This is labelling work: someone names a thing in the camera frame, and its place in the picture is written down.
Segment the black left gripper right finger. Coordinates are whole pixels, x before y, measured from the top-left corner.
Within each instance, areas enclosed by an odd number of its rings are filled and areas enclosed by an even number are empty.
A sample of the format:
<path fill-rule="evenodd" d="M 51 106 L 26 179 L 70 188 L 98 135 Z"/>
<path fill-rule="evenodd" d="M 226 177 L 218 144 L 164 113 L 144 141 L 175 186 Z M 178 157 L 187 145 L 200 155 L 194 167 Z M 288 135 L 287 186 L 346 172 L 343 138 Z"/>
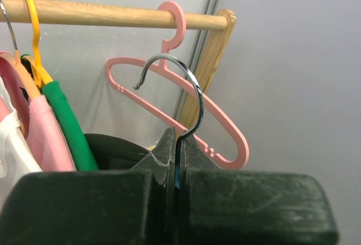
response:
<path fill-rule="evenodd" d="M 337 244 L 320 183 L 297 173 L 222 170 L 194 137 L 179 158 L 180 244 Z"/>

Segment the black t shirt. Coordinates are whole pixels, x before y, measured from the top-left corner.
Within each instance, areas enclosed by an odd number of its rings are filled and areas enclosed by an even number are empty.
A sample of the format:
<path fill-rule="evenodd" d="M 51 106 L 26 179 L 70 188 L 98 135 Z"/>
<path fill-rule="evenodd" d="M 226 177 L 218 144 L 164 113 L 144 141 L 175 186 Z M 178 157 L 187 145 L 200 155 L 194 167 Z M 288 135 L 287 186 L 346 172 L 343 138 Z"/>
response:
<path fill-rule="evenodd" d="M 87 133 L 85 138 L 100 170 L 130 170 L 155 164 L 142 146 L 111 135 Z"/>

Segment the pink plastic hanger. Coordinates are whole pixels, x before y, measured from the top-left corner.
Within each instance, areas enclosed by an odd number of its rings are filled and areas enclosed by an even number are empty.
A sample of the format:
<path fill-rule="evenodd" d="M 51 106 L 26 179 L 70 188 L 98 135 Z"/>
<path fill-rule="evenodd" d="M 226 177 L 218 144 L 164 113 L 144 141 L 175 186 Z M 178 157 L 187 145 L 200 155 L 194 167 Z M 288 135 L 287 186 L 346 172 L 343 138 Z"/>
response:
<path fill-rule="evenodd" d="M 143 27 L 174 28 L 176 30 L 172 39 L 164 39 L 162 41 L 162 53 L 168 53 L 170 50 L 180 46 L 184 40 L 186 30 L 208 30 L 210 32 L 208 41 L 195 74 L 201 85 L 202 91 L 208 91 L 236 24 L 236 16 L 233 11 L 221 9 L 215 16 L 186 14 L 178 3 L 166 1 L 160 4 L 158 9 L 141 12 L 139 15 L 133 16 L 133 19 Z M 152 65 L 150 70 L 177 85 L 187 96 L 179 121 L 174 120 L 154 105 L 116 82 L 112 74 L 112 68 L 116 65 L 123 64 L 144 68 L 146 62 L 143 59 L 131 57 L 109 59 L 105 64 L 105 76 L 111 87 L 133 100 L 170 127 L 176 128 L 178 132 L 183 132 L 191 125 L 191 122 L 196 119 L 196 110 L 198 109 L 198 106 L 196 105 L 196 94 L 192 84 L 182 76 L 171 71 L 168 68 L 166 60 L 161 60 L 158 64 Z M 207 95 L 204 95 L 203 97 L 206 110 L 213 115 L 234 140 L 237 146 L 236 158 L 234 160 L 228 160 L 222 154 L 215 152 L 214 149 L 201 138 L 196 137 L 195 140 L 205 154 L 221 168 L 233 170 L 241 169 L 249 160 L 249 145 L 245 136 L 218 105 L 216 105 Z"/>

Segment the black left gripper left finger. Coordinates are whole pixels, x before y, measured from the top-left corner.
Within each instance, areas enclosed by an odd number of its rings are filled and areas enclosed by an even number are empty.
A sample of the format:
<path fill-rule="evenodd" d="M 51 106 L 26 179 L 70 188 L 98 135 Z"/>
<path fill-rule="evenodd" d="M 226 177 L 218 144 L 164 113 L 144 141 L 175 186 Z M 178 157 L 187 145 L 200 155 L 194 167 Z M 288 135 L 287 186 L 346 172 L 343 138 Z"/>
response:
<path fill-rule="evenodd" d="M 129 170 L 23 176 L 1 212 L 2 244 L 173 244 L 175 130 Z"/>

